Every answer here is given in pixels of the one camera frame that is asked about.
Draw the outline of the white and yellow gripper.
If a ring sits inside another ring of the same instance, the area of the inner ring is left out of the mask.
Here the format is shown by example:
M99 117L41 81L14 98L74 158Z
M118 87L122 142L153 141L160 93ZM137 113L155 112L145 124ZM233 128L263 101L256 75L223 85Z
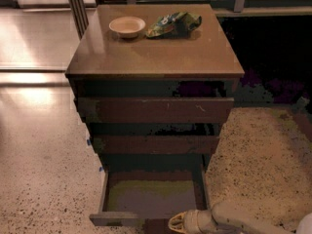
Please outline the white and yellow gripper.
M168 227L179 234L212 234L215 221L208 210L189 210L173 216Z

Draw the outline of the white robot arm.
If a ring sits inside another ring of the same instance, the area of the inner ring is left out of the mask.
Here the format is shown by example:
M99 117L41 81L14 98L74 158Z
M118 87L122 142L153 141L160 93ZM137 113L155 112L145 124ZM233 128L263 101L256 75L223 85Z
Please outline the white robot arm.
M189 210L173 216L168 227L180 234L312 234L312 214L294 233L252 217L237 205L223 201L210 210Z

